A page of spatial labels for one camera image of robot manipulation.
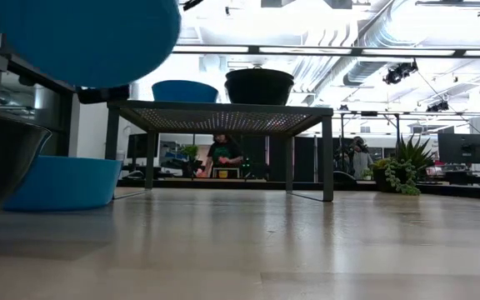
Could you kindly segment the trailing green potted plant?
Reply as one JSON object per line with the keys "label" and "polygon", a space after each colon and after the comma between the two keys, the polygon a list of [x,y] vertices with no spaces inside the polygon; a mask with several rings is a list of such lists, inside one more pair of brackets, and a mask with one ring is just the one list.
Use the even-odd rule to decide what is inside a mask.
{"label": "trailing green potted plant", "polygon": [[399,161],[395,157],[384,158],[372,166],[372,177],[377,188],[384,193],[401,193],[418,196],[417,170],[411,161]]}

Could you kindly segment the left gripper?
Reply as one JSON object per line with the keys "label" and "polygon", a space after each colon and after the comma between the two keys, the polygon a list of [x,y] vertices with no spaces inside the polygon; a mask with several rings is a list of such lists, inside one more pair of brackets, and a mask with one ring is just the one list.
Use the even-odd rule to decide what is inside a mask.
{"label": "left gripper", "polygon": [[119,87],[84,88],[76,87],[78,101],[81,104],[107,103],[111,101],[128,100],[130,86]]}

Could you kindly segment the person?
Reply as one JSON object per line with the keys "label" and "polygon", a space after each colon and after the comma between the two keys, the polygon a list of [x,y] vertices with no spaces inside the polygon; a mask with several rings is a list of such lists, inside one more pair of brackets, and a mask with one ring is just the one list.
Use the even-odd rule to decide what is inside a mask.
{"label": "person", "polygon": [[373,160],[370,156],[368,145],[361,137],[354,137],[350,148],[352,154],[353,176],[356,180],[360,180],[363,172],[366,169],[369,169],[370,165],[373,164]]}
{"label": "person", "polygon": [[232,168],[243,162],[241,148],[231,136],[222,133],[213,134],[212,140],[202,173],[205,178],[211,177],[213,168]]}

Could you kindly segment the spiky green potted plant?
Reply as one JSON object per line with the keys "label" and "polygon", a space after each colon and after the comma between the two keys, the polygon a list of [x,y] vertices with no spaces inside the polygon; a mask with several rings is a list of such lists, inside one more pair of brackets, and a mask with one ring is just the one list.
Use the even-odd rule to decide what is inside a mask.
{"label": "spiky green potted plant", "polygon": [[429,142],[429,139],[421,142],[420,137],[414,142],[413,135],[408,140],[400,137],[397,142],[395,159],[399,163],[411,163],[417,171],[417,176],[424,177],[427,174],[426,169],[433,165],[433,154],[428,148]]}

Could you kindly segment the blue plastic bowl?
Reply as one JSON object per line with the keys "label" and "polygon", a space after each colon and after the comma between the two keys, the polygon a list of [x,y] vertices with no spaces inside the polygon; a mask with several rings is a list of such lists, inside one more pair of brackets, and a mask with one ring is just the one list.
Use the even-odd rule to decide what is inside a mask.
{"label": "blue plastic bowl", "polygon": [[112,201],[121,169],[118,160],[39,156],[2,208],[13,212],[101,208]]}
{"label": "blue plastic bowl", "polygon": [[144,77],[171,54],[177,0],[0,0],[11,49],[73,86],[110,88]]}
{"label": "blue plastic bowl", "polygon": [[166,80],[152,85],[155,102],[215,103],[218,90],[206,83],[188,80]]}

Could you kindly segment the long ceiling light fixture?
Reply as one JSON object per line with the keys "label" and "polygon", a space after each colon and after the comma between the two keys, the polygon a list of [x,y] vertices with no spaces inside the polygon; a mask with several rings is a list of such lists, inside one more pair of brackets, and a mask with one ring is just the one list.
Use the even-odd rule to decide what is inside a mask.
{"label": "long ceiling light fixture", "polygon": [[427,48],[427,47],[308,47],[259,45],[189,45],[173,48],[174,54],[227,54],[324,56],[355,58],[466,58],[480,59],[480,48]]}

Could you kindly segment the silver ventilation duct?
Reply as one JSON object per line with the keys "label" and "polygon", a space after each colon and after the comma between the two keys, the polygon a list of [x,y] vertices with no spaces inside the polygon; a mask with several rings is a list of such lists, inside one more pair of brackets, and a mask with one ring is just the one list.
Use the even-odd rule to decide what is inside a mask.
{"label": "silver ventilation duct", "polygon": [[[353,42],[363,48],[414,48],[423,39],[421,33],[405,33],[411,23],[403,17],[414,8],[415,0],[387,0],[385,7],[358,31]],[[385,61],[369,61],[363,57],[301,58],[292,75],[296,88],[314,91],[330,83],[358,87],[367,78],[385,67]]]}

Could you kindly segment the black aluminium table frame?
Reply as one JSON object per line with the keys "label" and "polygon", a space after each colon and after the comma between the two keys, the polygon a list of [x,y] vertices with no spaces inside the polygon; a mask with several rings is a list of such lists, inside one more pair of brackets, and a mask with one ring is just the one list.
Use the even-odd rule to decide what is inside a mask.
{"label": "black aluminium table frame", "polygon": [[[166,178],[154,180],[154,188],[201,188],[201,189],[247,189],[247,190],[285,190],[285,182],[266,182],[260,180],[238,180],[238,179],[188,179],[188,178]],[[434,185],[418,184],[417,188],[421,194],[432,194],[438,196],[478,198],[480,199],[480,187],[457,186],[457,185]],[[335,191],[349,192],[380,192],[375,182],[359,182],[352,184],[335,183]]]}

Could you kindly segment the grey perforated metal rack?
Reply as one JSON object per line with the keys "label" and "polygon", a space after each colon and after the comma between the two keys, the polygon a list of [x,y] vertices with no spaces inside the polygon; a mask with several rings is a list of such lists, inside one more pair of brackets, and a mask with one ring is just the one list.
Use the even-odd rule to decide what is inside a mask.
{"label": "grey perforated metal rack", "polygon": [[333,110],[327,107],[220,104],[194,102],[113,101],[107,103],[106,158],[113,158],[118,141],[115,125],[119,117],[148,134],[154,149],[158,133],[251,134],[277,136],[285,140],[285,191],[293,193],[293,138],[317,124],[322,125],[322,202],[334,199]]}

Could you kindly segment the black computer monitor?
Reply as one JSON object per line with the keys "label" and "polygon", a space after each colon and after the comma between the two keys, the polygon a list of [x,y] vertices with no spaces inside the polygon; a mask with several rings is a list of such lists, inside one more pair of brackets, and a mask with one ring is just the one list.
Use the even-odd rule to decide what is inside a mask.
{"label": "black computer monitor", "polygon": [[127,157],[146,158],[148,156],[148,134],[131,134],[127,144]]}
{"label": "black computer monitor", "polygon": [[480,134],[439,133],[437,141],[442,163],[480,163]]}

